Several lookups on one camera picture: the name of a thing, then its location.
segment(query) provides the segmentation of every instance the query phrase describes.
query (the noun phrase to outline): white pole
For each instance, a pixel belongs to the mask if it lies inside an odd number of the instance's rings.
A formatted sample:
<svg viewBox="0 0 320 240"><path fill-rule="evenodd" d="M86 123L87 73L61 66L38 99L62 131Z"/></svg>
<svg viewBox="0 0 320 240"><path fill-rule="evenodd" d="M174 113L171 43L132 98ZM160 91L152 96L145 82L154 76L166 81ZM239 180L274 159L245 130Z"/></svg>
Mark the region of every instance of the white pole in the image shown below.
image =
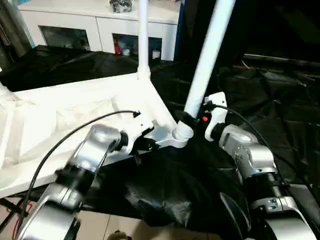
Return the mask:
<svg viewBox="0 0 320 240"><path fill-rule="evenodd" d="M148 0L139 0L139 66L138 77L150 77L148 42Z"/></svg>
<svg viewBox="0 0 320 240"><path fill-rule="evenodd" d="M184 107L184 111L194 118L197 117L203 102L235 2L236 0L217 0L215 2L199 62L196 66L191 88ZM176 138L190 139L193 135L194 132L189 126L181 121L178 123L177 131L175 133Z"/></svg>

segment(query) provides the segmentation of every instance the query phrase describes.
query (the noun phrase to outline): white cabinet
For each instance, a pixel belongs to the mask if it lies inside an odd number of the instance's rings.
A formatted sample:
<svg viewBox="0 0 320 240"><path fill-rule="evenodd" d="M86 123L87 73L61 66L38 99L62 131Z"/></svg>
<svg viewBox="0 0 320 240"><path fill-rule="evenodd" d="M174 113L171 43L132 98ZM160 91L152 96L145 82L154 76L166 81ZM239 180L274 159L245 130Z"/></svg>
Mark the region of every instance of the white cabinet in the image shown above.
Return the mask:
<svg viewBox="0 0 320 240"><path fill-rule="evenodd" d="M31 0L18 8L37 45L138 54L138 1L114 13L107 0ZM173 60L180 2L152 0L148 7L150 55ZM115 45L122 51L115 51Z"/></svg>
<svg viewBox="0 0 320 240"><path fill-rule="evenodd" d="M36 46L102 50L94 16L24 10L20 12Z"/></svg>
<svg viewBox="0 0 320 240"><path fill-rule="evenodd" d="M132 51L133 46L138 44L138 33L139 33L139 22L128 21L122 19L112 18L97 18L98 29L100 33L102 50L107 53L115 53L115 41L118 41L121 36L124 36L127 41L126 43L130 46ZM149 49L150 53L154 50L153 48L159 48L162 60L173 60L176 46L176 34L177 25L164 24L149 22L148 24L148 35L149 35ZM130 39L128 36L136 36L135 39Z"/></svg>

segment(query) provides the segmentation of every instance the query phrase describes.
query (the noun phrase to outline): black cable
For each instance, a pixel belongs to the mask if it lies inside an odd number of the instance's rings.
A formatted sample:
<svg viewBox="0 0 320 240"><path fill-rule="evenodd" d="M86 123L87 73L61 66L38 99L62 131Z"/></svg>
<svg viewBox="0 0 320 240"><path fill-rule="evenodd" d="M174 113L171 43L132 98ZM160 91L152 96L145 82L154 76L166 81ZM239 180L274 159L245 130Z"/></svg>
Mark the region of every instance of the black cable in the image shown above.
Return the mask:
<svg viewBox="0 0 320 240"><path fill-rule="evenodd" d="M273 158L275 158L275 156L283 161L285 164L287 164L288 167L291 168L291 170L296 174L296 176L302 181L302 183L304 185L306 185L306 187L308 188L308 190L310 191L311 195L313 196L314 200L316 201L318 207L320 208L320 201L318 200L316 194L314 193L310 183L299 173L299 171L291 164L291 162L289 162L288 160L286 160L285 158L275 154L273 151L272 151L272 148L270 147L270 145L268 144L267 140L262 136L262 134L244 117L242 116L240 113L238 113L237 111L229 108L229 107L226 107L226 106L222 106L222 105L216 105L216 104L213 104L213 107L214 108L220 108L220 109L225 109L225 110L228 110L229 112L237 115L239 118L241 118L253 131L254 133L258 136L258 138L263 142L263 144L270 149L270 151L272 152L272 155L273 155ZM281 172L280 172L280 168L278 167L278 164L276 162L276 160L274 161L274 164L276 166L276 168L278 169L278 173L282 179L282 181L284 181L284 178L283 176L281 175Z"/></svg>
<svg viewBox="0 0 320 240"><path fill-rule="evenodd" d="M41 168L43 167L43 165L45 164L45 162L47 161L47 159L50 157L50 155L54 152L54 150L56 150L66 139L68 139L71 135L73 135L75 132L79 131L80 129L88 126L89 124L92 124L93 122L96 122L100 119L103 119L103 118L106 118L106 117L109 117L111 115L114 115L114 114L122 114L122 113L132 113L132 114L140 114L139 112L137 111L132 111L132 110L120 110L120 111L114 111L114 112L111 112L111 113L107 113L105 115L102 115L102 116L99 116L95 119L92 119L80 126L78 126L76 129L72 130L71 132L69 132L66 136L64 136L60 141L58 141L54 146L53 148L50 149L50 151L44 156L44 158L41 160L39 166L37 167L37 169L35 170L35 173L32 177L32 180L30 182L30 185L29 185L29 188L28 188L28 191L26 192L26 195L24 197L24 200L23 200L23 204L22 204L22 213L24 213L27 209L27 206L28 206L28 201L29 201L29 198L30 198L30 195L31 195L31 191L35 185L35 182L36 182L36 179L37 179L37 176L41 170ZM22 223L23 223L23 220L24 220L24 216L21 215L19 217L19 222L18 222L18 228L17 228L17 232L19 231Z"/></svg>

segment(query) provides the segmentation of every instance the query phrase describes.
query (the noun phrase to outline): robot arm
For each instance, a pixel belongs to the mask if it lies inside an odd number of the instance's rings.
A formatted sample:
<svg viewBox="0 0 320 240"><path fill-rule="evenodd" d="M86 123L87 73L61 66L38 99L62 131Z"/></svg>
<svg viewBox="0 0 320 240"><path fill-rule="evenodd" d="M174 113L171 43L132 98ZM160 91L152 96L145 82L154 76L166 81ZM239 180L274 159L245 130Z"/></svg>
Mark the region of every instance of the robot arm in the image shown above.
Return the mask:
<svg viewBox="0 0 320 240"><path fill-rule="evenodd" d="M205 98L205 105L226 105L223 92ZM226 109L214 108L205 138L216 141L235 161L244 194L256 218L257 239L315 240L316 237L275 166L271 150L250 132L226 125Z"/></svg>
<svg viewBox="0 0 320 240"><path fill-rule="evenodd" d="M76 215L107 155L114 151L130 154L135 141L152 129L152 122L141 114L121 131L93 125L23 221L16 239L75 240L80 227Z"/></svg>

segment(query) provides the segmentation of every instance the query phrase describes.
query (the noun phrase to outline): white plastic tray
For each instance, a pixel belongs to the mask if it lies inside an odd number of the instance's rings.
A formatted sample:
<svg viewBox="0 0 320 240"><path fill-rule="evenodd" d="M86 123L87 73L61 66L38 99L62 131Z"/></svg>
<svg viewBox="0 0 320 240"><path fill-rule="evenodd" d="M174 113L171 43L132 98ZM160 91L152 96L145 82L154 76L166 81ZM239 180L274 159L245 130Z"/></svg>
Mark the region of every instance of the white plastic tray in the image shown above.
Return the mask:
<svg viewBox="0 0 320 240"><path fill-rule="evenodd" d="M15 92L15 95L24 101L32 102L48 110L68 109L68 111L72 111L73 106L83 105L88 107L91 103L103 101L106 104L105 109L107 112L139 110L142 114L146 114L151 120L154 120L157 126L166 128L168 132L177 126L152 83L149 80L138 80L136 73L31 89ZM97 111L90 113L90 118L93 119L107 112L102 113ZM48 123L50 114L40 115L39 118L41 118L40 121L37 120L34 121L33 124L30 123L28 125L28 131L25 131L26 134L24 134L21 139L22 144L27 143L25 145L32 145L30 141L37 137L43 137L43 139L45 139L45 131L56 127L54 125L55 121L52 121L53 125ZM131 118L132 114L122 113L103 119L100 123L121 128L122 124L130 121ZM79 131L79 133L68 139L54 152L42 167L34 185L35 187L55 180L55 170L65 165L69 156L84 139L88 130L89 128L84 128ZM36 151L42 151L41 146L42 145L38 144L34 149L36 149ZM32 158L24 162L18 159L18 164L0 169L0 198L27 190L41 158L49 150L48 145L44 146L43 154L35 159ZM128 158L128 156L110 154L104 162L104 165L125 158Z"/></svg>

